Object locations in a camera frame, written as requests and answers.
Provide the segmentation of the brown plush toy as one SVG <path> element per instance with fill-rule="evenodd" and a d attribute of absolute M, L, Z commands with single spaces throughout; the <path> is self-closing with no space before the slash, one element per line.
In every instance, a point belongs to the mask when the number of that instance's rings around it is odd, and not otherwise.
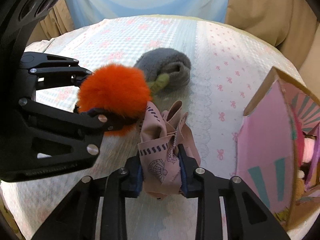
<path fill-rule="evenodd" d="M 298 170 L 297 180 L 296 180 L 295 200 L 299 200 L 305 192 L 305 182 L 303 179 L 304 177 L 305 177 L 304 172 L 302 170 Z"/>

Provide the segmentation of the orange fluffy pompom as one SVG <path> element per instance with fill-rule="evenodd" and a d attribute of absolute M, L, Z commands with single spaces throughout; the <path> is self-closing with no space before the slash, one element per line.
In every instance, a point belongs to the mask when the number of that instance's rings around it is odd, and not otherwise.
<path fill-rule="evenodd" d="M 137 121 L 151 99 L 142 70 L 112 63 L 96 69 L 82 82 L 76 106 L 80 113 L 98 108 Z"/>

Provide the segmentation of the pink fluffy pompom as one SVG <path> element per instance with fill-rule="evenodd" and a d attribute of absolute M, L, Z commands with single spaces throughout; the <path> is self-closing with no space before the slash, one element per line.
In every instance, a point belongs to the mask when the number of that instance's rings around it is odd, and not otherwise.
<path fill-rule="evenodd" d="M 305 135 L 302 163 L 307 164 L 312 161 L 316 140 L 316 136 Z"/>

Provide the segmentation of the pink patterned cloth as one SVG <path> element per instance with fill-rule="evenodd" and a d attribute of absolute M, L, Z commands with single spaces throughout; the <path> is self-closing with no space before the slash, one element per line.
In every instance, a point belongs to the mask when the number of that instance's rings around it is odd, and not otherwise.
<path fill-rule="evenodd" d="M 143 171 L 144 191 L 157 200 L 181 193 L 181 168 L 178 145 L 186 155 L 201 158 L 191 129 L 186 124 L 188 113 L 182 111 L 182 101 L 176 101 L 167 111 L 160 112 L 152 102 L 147 103 L 137 145 Z"/>

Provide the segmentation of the grey fuzzy sock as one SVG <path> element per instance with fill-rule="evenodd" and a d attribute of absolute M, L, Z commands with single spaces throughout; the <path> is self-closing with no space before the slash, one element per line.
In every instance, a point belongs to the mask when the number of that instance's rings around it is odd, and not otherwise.
<path fill-rule="evenodd" d="M 172 48 L 156 48 L 144 53 L 134 64 L 142 70 L 147 82 L 155 82 L 166 74 L 165 89 L 177 90 L 190 81 L 191 61 L 184 53 Z"/>

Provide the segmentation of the left beige curtain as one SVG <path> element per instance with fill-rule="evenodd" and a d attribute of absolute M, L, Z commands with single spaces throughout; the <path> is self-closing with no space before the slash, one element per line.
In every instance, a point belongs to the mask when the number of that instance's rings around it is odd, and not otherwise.
<path fill-rule="evenodd" d="M 50 40 L 75 29 L 65 0 L 58 0 L 48 15 L 34 28 L 27 46 L 33 42 Z"/>

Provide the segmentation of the beige curtain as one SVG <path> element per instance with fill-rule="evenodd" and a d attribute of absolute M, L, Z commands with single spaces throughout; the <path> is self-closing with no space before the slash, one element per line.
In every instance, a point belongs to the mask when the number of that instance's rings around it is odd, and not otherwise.
<path fill-rule="evenodd" d="M 306 0 L 228 0 L 225 23 L 276 47 L 319 88 L 319 20 Z"/>
<path fill-rule="evenodd" d="M 58 0 L 48 15 L 34 28 L 27 46 L 33 42 L 50 40 L 75 29 L 65 0 Z"/>

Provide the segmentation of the pink cardboard box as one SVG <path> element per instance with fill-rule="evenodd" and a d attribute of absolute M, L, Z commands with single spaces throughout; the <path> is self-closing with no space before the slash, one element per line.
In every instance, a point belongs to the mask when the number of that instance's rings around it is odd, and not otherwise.
<path fill-rule="evenodd" d="M 312 161 L 304 164 L 306 134 L 317 140 Z M 298 170 L 305 174 L 305 192 L 295 200 Z M 286 230 L 319 208 L 319 99 L 278 68 L 269 71 L 244 110 L 236 174 Z"/>

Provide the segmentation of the right beige curtain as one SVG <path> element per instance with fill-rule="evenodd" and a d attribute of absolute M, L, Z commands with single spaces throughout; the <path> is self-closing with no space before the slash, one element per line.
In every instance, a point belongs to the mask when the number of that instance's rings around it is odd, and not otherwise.
<path fill-rule="evenodd" d="M 319 20 L 306 0 L 228 0 L 225 23 L 276 47 L 319 88 Z"/>

